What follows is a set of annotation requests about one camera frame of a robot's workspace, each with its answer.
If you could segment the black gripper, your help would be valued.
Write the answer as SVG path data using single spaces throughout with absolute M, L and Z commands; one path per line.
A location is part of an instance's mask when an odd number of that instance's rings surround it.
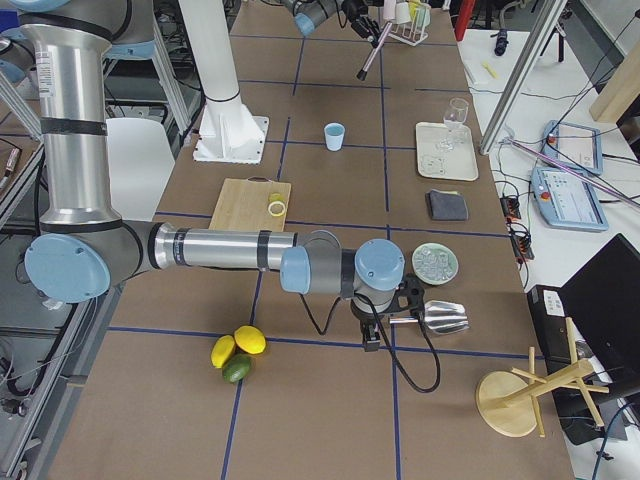
M 369 43 L 378 43 L 381 35 L 379 24 L 369 16 L 368 5 L 363 0 L 344 0 L 342 12 L 351 28 Z
M 413 273 L 404 275 L 393 291 L 379 291 L 366 284 L 358 287 L 350 301 L 352 313 L 360 322 L 362 345 L 365 352 L 380 348 L 383 320 L 407 317 L 425 332 L 425 290 Z

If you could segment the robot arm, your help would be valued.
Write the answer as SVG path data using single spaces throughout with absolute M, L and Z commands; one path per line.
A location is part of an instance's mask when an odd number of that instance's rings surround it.
M 274 271 L 287 292 L 332 294 L 359 319 L 366 350 L 388 343 L 385 316 L 425 320 L 424 291 L 391 241 L 344 249 L 330 232 L 177 229 L 152 218 L 162 189 L 154 170 L 123 169 L 111 184 L 104 112 L 107 52 L 152 30 L 147 1 L 20 1 L 20 27 L 35 49 L 48 210 L 25 254 L 31 283 L 81 303 L 136 275 L 173 266 Z
M 368 5 L 360 0 L 318 0 L 279 1 L 294 18 L 298 30 L 304 37 L 310 36 L 322 23 L 333 15 L 342 13 L 351 29 L 372 46 L 379 44 L 381 29 L 379 24 L 368 15 Z

